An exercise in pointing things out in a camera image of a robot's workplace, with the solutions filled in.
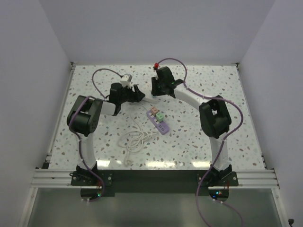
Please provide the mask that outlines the pink plug adapter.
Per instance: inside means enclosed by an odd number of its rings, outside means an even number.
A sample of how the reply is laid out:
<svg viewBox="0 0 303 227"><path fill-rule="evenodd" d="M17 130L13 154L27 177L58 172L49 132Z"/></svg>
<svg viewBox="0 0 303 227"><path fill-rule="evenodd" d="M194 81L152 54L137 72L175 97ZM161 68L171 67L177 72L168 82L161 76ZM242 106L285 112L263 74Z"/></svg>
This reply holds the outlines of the pink plug adapter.
<svg viewBox="0 0 303 227"><path fill-rule="evenodd" d="M153 107L151 108L151 113L152 113L153 115L156 115L158 112L159 112L159 110L158 110L155 106L153 106Z"/></svg>

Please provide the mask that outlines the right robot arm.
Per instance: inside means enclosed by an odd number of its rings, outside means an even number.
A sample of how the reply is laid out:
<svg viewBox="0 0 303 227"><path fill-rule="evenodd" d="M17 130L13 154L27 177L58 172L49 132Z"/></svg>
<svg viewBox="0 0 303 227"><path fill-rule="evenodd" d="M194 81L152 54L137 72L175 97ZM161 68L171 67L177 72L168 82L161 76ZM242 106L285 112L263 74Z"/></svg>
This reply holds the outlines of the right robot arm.
<svg viewBox="0 0 303 227"><path fill-rule="evenodd" d="M181 100L199 111L202 131L208 136L211 144L212 163L205 177L205 183L223 185L232 172L229 161L228 145L223 138L230 129L231 117L221 96L205 101L185 88L183 80L175 80L169 67L159 68L156 63L153 69L157 76L151 79L153 96L171 96Z"/></svg>

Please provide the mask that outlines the purple power strip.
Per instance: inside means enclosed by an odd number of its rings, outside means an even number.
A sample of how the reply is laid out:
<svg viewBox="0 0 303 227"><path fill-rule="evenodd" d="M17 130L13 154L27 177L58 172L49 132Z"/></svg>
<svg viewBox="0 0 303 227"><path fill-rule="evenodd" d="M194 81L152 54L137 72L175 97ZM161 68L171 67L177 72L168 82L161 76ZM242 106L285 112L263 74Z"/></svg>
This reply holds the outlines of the purple power strip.
<svg viewBox="0 0 303 227"><path fill-rule="evenodd" d="M151 110L147 111L146 115L154 127L161 133L161 135L165 135L169 132L169 126L164 121L159 122L156 116L151 113Z"/></svg>

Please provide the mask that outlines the white triangular power strip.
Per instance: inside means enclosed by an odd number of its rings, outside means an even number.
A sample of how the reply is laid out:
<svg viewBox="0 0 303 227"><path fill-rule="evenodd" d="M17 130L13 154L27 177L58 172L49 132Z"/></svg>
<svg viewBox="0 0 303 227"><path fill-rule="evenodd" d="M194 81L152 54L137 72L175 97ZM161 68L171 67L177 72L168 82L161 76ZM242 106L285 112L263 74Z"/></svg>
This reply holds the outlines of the white triangular power strip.
<svg viewBox="0 0 303 227"><path fill-rule="evenodd" d="M158 102L158 99L156 99L150 91L143 91L143 93L145 94L145 97L142 99L143 101L152 103L152 104L156 104Z"/></svg>

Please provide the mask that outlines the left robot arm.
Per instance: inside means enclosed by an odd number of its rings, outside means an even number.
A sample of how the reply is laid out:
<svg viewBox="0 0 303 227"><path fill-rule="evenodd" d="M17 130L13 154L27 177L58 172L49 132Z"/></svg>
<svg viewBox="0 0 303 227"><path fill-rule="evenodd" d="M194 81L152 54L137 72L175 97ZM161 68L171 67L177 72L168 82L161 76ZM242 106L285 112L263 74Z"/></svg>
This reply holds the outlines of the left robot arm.
<svg viewBox="0 0 303 227"><path fill-rule="evenodd" d="M78 96L67 117L69 130L78 139L79 163L70 173L73 186L104 186L98 172L94 153L93 137L101 115L116 116L125 102L138 103L145 94L137 85L129 87L121 83L111 84L109 99L102 100L92 96Z"/></svg>

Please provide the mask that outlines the green plug adapter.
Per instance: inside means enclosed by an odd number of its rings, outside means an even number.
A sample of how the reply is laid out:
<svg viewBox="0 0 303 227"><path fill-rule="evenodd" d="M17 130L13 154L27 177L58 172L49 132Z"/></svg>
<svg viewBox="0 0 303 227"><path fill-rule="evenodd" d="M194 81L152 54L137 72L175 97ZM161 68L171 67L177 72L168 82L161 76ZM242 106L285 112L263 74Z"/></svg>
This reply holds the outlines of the green plug adapter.
<svg viewBox="0 0 303 227"><path fill-rule="evenodd" d="M157 112L156 115L155 115L155 117L156 117L156 120L158 122L163 122L164 121L164 116L163 116L163 114L161 112Z"/></svg>

